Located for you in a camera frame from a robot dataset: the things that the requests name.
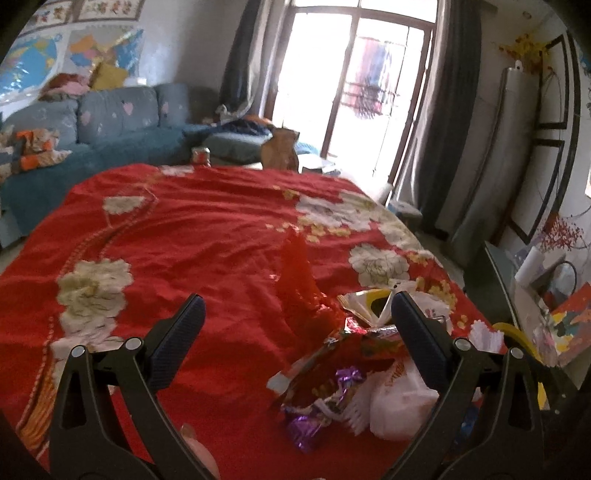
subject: picture frame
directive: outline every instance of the picture frame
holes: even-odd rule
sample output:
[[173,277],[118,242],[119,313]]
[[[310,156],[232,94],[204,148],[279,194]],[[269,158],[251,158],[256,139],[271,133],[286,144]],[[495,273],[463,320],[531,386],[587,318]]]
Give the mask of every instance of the picture frame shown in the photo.
[[145,0],[82,0],[74,22],[138,21]]
[[74,0],[58,0],[42,5],[22,29],[19,38],[47,28],[66,25],[72,18],[73,7]]

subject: sofa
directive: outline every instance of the sofa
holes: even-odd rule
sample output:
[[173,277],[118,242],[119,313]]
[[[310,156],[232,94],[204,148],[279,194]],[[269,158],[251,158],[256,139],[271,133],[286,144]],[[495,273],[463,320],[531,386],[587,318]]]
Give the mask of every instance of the sofa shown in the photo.
[[[127,87],[90,92],[78,100],[36,102],[13,113],[2,129],[58,130],[57,148],[72,153],[59,165],[13,175],[0,187],[0,244],[6,247],[27,236],[72,187],[97,173],[133,163],[187,164],[191,148],[207,141],[212,129],[192,123],[212,115],[217,98],[211,92],[197,89],[195,95],[178,83]],[[266,138],[243,135],[234,140],[241,145],[235,151],[246,148],[248,153],[229,164],[259,161],[257,152]],[[299,149],[309,152],[307,145]]]

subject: stool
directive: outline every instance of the stool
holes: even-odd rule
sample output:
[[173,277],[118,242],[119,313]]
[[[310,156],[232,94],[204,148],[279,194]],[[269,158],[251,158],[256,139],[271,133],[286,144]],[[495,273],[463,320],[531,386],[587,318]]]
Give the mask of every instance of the stool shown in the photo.
[[388,210],[395,214],[412,233],[417,233],[423,222],[423,214],[415,207],[405,202],[390,200]]

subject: map poster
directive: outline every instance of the map poster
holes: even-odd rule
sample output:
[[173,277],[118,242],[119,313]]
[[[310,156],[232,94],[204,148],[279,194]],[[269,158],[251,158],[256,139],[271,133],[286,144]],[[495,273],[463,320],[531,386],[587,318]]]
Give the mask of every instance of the map poster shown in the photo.
[[91,76],[101,63],[138,75],[144,30],[124,25],[74,30],[66,50],[62,71]]
[[17,40],[0,65],[0,103],[37,93],[57,63],[62,35]]

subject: bed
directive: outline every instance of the bed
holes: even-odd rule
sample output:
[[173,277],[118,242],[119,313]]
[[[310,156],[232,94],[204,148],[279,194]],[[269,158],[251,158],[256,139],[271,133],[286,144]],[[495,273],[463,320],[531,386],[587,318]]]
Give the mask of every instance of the bed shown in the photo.
[[[406,445],[334,426],[303,455],[271,406],[265,384],[300,356],[275,290],[292,226],[329,296],[411,280],[450,307],[454,335],[482,319],[394,214],[347,180],[192,166],[110,170],[76,186],[0,277],[0,408],[31,453],[47,464],[55,385],[72,347],[117,348],[197,293],[206,325],[159,398],[176,427],[195,428],[222,478],[380,478]],[[125,412],[117,392],[113,402]]]

